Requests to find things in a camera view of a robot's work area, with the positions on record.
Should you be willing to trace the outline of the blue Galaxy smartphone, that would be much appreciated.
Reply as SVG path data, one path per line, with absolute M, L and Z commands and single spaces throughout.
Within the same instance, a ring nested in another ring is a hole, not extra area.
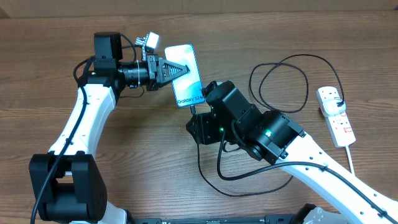
M 166 47 L 165 57 L 168 61 L 186 65 L 189 69 L 188 73 L 172 81 L 177 106 L 182 108 L 203 103 L 205 101 L 201 92 L 203 85 L 193 45 L 183 44 Z

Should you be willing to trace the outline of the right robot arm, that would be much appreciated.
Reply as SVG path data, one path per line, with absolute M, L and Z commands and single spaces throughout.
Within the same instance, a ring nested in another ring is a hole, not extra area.
M 237 145 L 269 166 L 223 180 L 243 179 L 280 168 L 314 190 L 349 223 L 397 223 L 397 201 L 375 191 L 332 159 L 287 115 L 260 112 L 233 82 L 199 86 L 193 98 L 206 102 L 208 113 L 192 114 L 186 129 L 198 145 Z

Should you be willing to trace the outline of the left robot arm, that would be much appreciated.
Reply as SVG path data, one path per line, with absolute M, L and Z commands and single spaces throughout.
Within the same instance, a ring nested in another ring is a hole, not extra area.
M 132 223 L 131 214 L 108 200 L 95 162 L 104 124 L 125 87 L 156 91 L 190 72 L 187 65 L 155 54 L 155 33 L 129 42 L 142 56 L 123 59 L 126 36 L 119 32 L 94 34 L 94 55 L 73 73 L 78 85 L 74 109 L 60 137 L 45 154 L 34 154 L 29 174 L 35 195 L 30 222 L 36 218 L 58 223 Z

